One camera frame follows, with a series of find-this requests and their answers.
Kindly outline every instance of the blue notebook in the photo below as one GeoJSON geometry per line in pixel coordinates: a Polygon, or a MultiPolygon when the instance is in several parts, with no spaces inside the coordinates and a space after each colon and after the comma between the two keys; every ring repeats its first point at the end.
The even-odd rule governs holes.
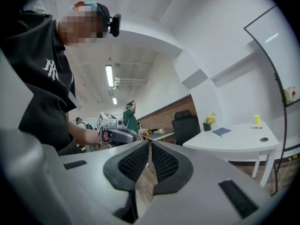
{"type": "Polygon", "coordinates": [[[220,137],[222,137],[223,135],[230,133],[231,130],[221,127],[221,128],[219,128],[217,130],[214,130],[212,132],[219,135],[220,137]]]}

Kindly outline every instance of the small plant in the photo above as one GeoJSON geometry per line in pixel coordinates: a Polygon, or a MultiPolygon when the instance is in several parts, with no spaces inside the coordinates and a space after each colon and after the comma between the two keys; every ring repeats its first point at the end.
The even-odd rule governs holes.
{"type": "Polygon", "coordinates": [[[216,114],[214,112],[208,114],[206,116],[205,123],[207,124],[216,123],[216,114]]]}

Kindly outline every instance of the black office chair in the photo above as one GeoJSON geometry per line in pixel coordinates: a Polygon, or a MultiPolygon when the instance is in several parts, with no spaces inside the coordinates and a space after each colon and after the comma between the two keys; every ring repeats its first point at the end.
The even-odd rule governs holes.
{"type": "Polygon", "coordinates": [[[198,119],[192,116],[189,110],[177,112],[172,121],[174,128],[176,144],[182,146],[183,143],[190,140],[198,134],[198,119]]]}

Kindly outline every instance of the black t-shirt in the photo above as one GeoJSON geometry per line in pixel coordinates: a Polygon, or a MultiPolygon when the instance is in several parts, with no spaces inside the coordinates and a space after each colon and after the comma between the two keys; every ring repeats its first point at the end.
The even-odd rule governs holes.
{"type": "Polygon", "coordinates": [[[70,143],[65,113],[76,108],[73,74],[51,15],[25,11],[7,31],[1,48],[34,94],[19,129],[57,151],[70,143]]]}

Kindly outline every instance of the flower pot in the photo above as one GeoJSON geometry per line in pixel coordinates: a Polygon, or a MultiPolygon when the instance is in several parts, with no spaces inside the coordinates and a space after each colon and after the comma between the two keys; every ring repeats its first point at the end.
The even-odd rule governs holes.
{"type": "Polygon", "coordinates": [[[211,125],[210,124],[207,124],[207,123],[204,122],[203,127],[204,127],[205,131],[211,131],[211,125]]]}

